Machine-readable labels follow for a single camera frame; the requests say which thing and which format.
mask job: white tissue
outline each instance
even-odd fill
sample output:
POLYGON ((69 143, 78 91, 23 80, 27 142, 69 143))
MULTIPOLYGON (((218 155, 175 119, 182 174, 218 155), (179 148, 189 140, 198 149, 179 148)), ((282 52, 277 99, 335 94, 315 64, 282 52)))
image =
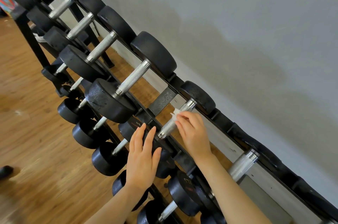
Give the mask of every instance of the white tissue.
POLYGON ((182 112, 181 110, 175 108, 174 112, 171 113, 172 119, 173 119, 174 122, 177 121, 177 114, 179 114, 179 113, 181 113, 181 112, 182 112))

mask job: forearm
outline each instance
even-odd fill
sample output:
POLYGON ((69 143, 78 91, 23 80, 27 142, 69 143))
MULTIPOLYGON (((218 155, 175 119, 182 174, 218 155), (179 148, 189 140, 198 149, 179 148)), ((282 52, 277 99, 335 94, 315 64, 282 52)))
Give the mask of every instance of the forearm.
POLYGON ((196 164, 208 181, 228 224, 271 223, 226 172, 218 159, 211 155, 196 164))
POLYGON ((128 214, 141 199, 144 191, 138 188, 123 187, 111 200, 109 200, 85 224, 123 224, 128 214))

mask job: right hand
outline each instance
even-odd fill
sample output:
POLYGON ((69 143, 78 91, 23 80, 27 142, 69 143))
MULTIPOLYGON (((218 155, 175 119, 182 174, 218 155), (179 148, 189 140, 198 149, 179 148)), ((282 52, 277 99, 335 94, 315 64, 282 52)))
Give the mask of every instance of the right hand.
POLYGON ((177 115, 175 124, 195 162, 213 155, 203 119, 199 114, 187 111, 181 112, 177 115))

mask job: colorful object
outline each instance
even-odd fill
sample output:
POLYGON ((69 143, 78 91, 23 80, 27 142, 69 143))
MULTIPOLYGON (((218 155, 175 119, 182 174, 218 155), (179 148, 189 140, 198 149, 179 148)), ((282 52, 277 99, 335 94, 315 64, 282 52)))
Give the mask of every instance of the colorful object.
POLYGON ((8 16, 11 16, 11 12, 17 5, 17 2, 14 0, 0 0, 0 8, 3 9, 8 16))

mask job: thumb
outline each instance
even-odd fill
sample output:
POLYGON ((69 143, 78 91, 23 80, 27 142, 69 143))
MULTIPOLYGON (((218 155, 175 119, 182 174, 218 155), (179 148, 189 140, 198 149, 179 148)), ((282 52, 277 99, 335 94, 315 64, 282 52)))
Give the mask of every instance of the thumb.
POLYGON ((159 159, 161 158, 162 148, 157 148, 152 155, 152 171, 156 173, 159 159))

